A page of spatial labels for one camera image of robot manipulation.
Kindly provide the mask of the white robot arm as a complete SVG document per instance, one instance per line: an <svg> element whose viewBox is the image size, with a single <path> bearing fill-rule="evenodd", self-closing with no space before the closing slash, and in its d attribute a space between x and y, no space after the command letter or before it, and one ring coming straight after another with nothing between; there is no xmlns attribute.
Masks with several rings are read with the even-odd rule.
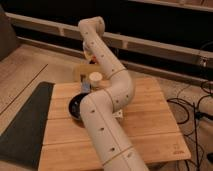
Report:
<svg viewBox="0 0 213 171"><path fill-rule="evenodd" d="M134 82L123 64L107 47L101 36L102 17L80 20L83 47L94 55L110 86L86 95L80 103L80 115L92 140L104 171L149 171L113 114L134 97Z"/></svg>

